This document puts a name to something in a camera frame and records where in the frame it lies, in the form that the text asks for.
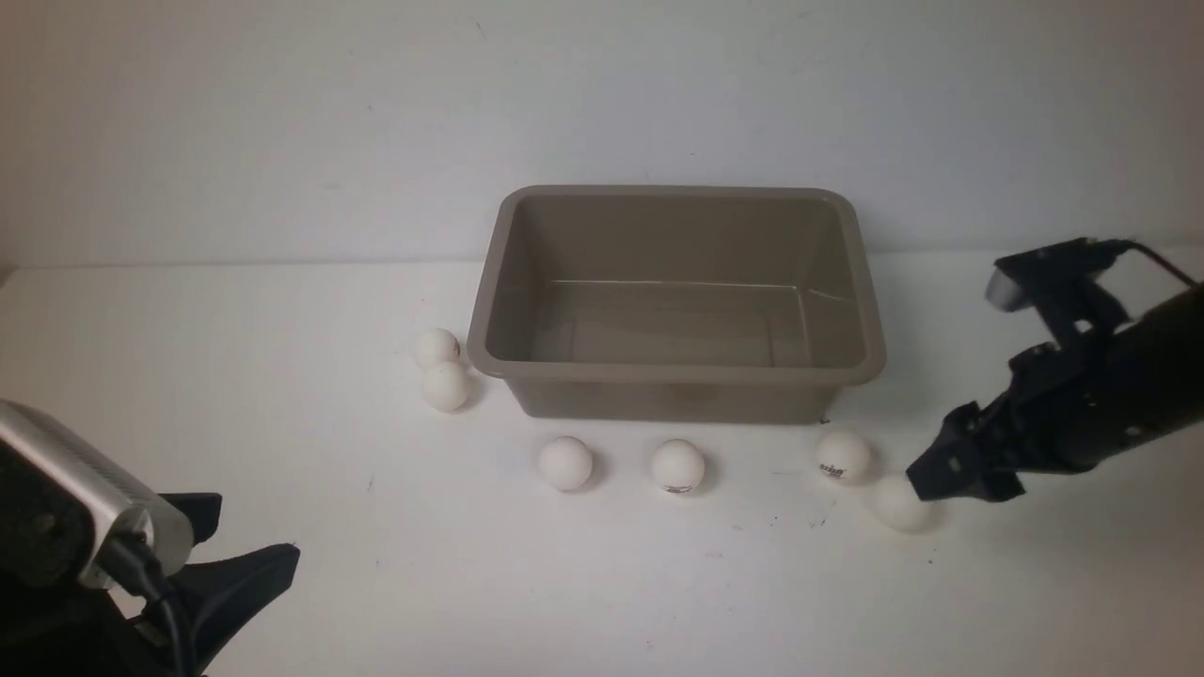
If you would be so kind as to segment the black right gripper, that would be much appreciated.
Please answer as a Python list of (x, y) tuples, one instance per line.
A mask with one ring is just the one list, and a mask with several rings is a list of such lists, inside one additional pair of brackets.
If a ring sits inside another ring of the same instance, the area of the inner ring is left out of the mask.
[(1007, 364), (1011, 379), (981, 416), (961, 404), (905, 471), (921, 501), (1023, 496), (1016, 473), (1084, 473), (1144, 441), (1144, 423), (1100, 355), (1041, 343)]

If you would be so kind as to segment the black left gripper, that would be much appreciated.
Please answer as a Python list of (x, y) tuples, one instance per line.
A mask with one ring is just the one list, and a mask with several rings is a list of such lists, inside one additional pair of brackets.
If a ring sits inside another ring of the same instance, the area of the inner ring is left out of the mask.
[[(197, 547), (216, 535), (223, 498), (218, 493), (159, 494), (188, 519)], [(289, 590), (301, 551), (270, 544), (259, 551), (169, 575), (150, 600), (150, 626), (163, 634), (157, 648), (107, 591), (59, 581), (35, 587), (2, 567), (2, 675), (177, 676), (177, 638), (169, 617), (185, 622), (193, 672), (202, 673), (236, 635)]]

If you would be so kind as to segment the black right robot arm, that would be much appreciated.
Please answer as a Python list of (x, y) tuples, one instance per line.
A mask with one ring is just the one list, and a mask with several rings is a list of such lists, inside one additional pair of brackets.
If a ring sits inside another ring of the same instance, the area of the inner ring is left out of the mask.
[(1202, 290), (1182, 292), (1078, 351), (1014, 355), (988, 406), (962, 404), (905, 471), (923, 502), (1023, 494), (1023, 473), (1079, 475), (1202, 420)]

